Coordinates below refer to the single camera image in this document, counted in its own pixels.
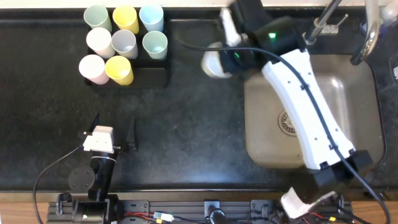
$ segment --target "white cup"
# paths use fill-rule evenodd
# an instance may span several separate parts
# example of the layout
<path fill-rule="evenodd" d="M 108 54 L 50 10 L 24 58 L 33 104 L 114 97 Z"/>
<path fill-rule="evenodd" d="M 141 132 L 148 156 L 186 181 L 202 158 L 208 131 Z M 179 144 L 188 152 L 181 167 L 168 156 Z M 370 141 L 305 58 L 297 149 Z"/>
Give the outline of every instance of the white cup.
<path fill-rule="evenodd" d="M 105 28 L 99 27 L 89 31 L 86 37 L 87 45 L 103 58 L 110 58 L 114 55 L 111 45 L 111 33 Z"/>
<path fill-rule="evenodd" d="M 109 77 L 105 72 L 105 62 L 98 55 L 87 55 L 79 63 L 79 72 L 81 75 L 98 85 L 105 84 Z"/>
<path fill-rule="evenodd" d="M 115 32 L 112 36 L 112 47 L 126 58 L 135 59 L 138 56 L 136 36 L 129 30 Z"/>
<path fill-rule="evenodd" d="M 143 40 L 142 46 L 153 59 L 165 59 L 167 56 L 167 37 L 162 32 L 151 31 L 147 33 Z"/>
<path fill-rule="evenodd" d="M 84 19 L 91 28 L 102 27 L 112 32 L 111 19 L 104 6 L 94 5 L 85 10 Z"/>
<path fill-rule="evenodd" d="M 144 6 L 139 11 L 139 18 L 150 31 L 163 31 L 163 9 L 160 5 Z"/>

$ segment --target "black tray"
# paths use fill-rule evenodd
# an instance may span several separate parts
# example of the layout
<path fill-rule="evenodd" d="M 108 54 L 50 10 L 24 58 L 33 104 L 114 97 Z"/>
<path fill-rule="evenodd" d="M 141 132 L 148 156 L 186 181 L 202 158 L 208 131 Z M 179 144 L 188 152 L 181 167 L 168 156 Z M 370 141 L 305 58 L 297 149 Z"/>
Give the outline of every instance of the black tray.
<path fill-rule="evenodd" d="M 109 17 L 112 22 L 112 32 L 113 35 L 116 31 L 120 30 L 118 25 L 112 20 L 112 13 L 114 9 L 108 9 Z M 148 33 L 147 29 L 139 19 L 139 10 L 137 10 L 137 18 L 139 20 L 139 32 L 135 34 L 137 39 L 138 56 L 136 59 L 128 59 L 132 65 L 132 72 L 134 74 L 134 80 L 130 85 L 119 85 L 111 78 L 109 81 L 103 85 L 97 85 L 85 78 L 85 83 L 95 88 L 165 88 L 169 80 L 169 50 L 167 51 L 167 56 L 165 60 L 155 60 L 152 59 L 146 50 L 142 46 L 142 39 L 145 34 Z M 164 28 L 163 33 L 169 39 L 168 29 L 167 29 L 167 17 L 164 14 Z M 88 48 L 87 54 L 96 54 L 94 50 Z"/>

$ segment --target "green light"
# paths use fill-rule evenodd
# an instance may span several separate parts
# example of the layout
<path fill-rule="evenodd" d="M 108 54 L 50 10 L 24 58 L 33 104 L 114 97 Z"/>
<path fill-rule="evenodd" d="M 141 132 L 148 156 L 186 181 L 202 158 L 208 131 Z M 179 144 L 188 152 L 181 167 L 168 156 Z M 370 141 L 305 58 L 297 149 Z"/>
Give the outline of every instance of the green light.
<path fill-rule="evenodd" d="M 269 33 L 268 36 L 271 39 L 275 39 L 276 38 L 276 33 Z"/>

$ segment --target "wooden floor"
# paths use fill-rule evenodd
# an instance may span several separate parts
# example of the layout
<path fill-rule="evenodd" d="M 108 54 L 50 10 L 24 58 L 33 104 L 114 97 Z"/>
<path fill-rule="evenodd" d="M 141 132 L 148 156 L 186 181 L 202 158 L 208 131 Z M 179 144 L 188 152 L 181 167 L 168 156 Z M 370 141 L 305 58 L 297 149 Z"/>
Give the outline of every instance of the wooden floor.
<path fill-rule="evenodd" d="M 48 204 L 38 203 L 37 206 L 42 219 L 45 220 Z M 398 202 L 387 202 L 387 206 L 391 213 L 392 223 L 398 224 Z M 375 224 L 386 222 L 384 214 L 377 202 L 353 202 L 353 208 L 355 215 L 367 222 Z M 0 203 L 0 217 L 0 224 L 38 223 L 33 203 Z"/>

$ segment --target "white wall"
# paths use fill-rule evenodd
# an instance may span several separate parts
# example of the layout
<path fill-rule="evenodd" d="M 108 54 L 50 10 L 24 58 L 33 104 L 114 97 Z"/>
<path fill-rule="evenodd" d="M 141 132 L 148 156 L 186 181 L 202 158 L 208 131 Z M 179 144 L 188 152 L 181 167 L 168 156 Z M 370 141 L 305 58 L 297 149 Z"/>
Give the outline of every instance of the white wall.
<path fill-rule="evenodd" d="M 231 0 L 0 0 L 0 8 L 60 8 L 88 7 L 102 4 L 116 7 L 122 4 L 142 6 L 157 3 L 166 7 L 218 7 L 225 6 Z M 391 0 L 379 0 L 385 6 Z M 265 6 L 326 6 L 330 0 L 262 0 Z M 364 0 L 343 0 L 340 6 L 363 6 Z"/>

